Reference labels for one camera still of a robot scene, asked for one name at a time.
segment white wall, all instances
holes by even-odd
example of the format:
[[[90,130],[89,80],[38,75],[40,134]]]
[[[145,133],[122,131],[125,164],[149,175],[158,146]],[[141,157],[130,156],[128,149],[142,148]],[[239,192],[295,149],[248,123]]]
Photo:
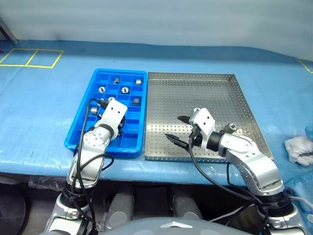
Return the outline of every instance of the white wall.
[[[257,47],[313,60],[312,0],[0,0],[20,40]]]

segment blue plastic tray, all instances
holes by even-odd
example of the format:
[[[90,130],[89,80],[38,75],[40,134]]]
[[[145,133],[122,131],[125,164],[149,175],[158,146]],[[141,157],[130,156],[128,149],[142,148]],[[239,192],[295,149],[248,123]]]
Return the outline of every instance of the blue plastic tray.
[[[114,84],[115,78],[120,78],[119,84]],[[136,79],[140,79],[142,84],[136,85]],[[106,91],[100,93],[99,87],[105,87]],[[128,87],[130,92],[123,94],[121,89]],[[123,134],[110,142],[107,153],[114,157],[135,158],[141,153],[142,135],[144,128],[144,119],[146,112],[148,75],[144,71],[134,70],[109,70],[97,69],[94,71],[91,81],[87,87],[82,102],[78,108],[74,121],[68,131],[65,139],[65,146],[68,149],[74,149],[79,142],[80,133],[82,130],[87,102],[90,98],[105,99],[114,97],[117,101],[128,106],[126,112],[125,124],[122,128]],[[140,106],[133,106],[133,99],[139,98]],[[90,108],[99,107],[94,101],[91,102]],[[98,113],[102,114],[104,109],[99,107]],[[86,130],[99,120],[97,115],[89,112]]]

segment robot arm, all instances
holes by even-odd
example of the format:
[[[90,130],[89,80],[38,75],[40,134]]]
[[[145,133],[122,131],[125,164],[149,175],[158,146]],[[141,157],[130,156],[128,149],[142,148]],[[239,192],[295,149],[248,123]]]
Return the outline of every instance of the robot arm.
[[[248,190],[262,204],[257,205],[262,218],[268,216],[268,227],[273,234],[285,229],[296,229],[308,235],[297,207],[290,202],[275,163],[261,153],[256,143],[246,137],[215,131],[215,120],[206,108],[194,109],[192,116],[178,119],[193,126],[189,143],[205,150],[218,152],[240,172]],[[190,146],[178,137],[166,134],[175,145],[190,151]]]
[[[116,100],[111,100],[106,106],[102,118],[96,122],[94,129],[83,136],[82,148],[74,156],[65,188],[56,200],[46,232],[62,231],[67,235],[87,234],[89,221],[83,215],[87,215],[90,210],[90,199],[86,197],[85,192],[92,193],[96,186],[102,171],[106,148],[110,141],[117,137],[118,127],[127,111],[127,106]],[[77,180],[78,169],[80,169],[83,188]]]

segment floor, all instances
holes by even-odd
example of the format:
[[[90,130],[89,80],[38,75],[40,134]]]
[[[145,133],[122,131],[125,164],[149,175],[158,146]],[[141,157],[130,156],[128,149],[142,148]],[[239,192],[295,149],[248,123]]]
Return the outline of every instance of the floor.
[[[100,181],[93,194],[93,205],[97,221],[103,225],[103,216],[115,193],[125,182]],[[134,219],[146,217],[173,216],[171,210],[171,190],[174,185],[134,183],[135,215]],[[28,218],[19,235],[37,235],[45,229],[45,225],[54,207],[59,191],[51,189],[29,188],[25,183],[8,186],[21,192],[26,199]],[[196,200],[204,219],[210,220],[240,207],[243,201],[229,197],[213,186],[182,186]]]

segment white wire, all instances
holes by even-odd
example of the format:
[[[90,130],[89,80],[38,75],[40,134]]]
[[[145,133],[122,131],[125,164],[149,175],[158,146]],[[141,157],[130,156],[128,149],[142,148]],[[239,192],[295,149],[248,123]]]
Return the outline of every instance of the white wire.
[[[303,202],[305,205],[307,205],[311,210],[313,210],[313,204],[310,203],[307,199],[303,198],[303,197],[294,197],[294,196],[289,196],[289,198],[291,200],[296,200],[296,201],[300,201]]]
[[[216,221],[216,220],[219,220],[219,219],[223,219],[223,218],[225,218],[225,217],[229,217],[230,215],[235,214],[235,213],[236,213],[237,211],[239,211],[241,208],[242,208],[242,207],[239,207],[238,209],[236,209],[236,210],[234,210],[234,211],[232,211],[232,212],[230,212],[230,213],[223,214],[223,215],[221,215],[220,217],[217,217],[217,218],[215,218],[215,219],[211,219],[211,220],[209,220],[209,221],[210,221],[210,222],[213,222],[213,221]]]

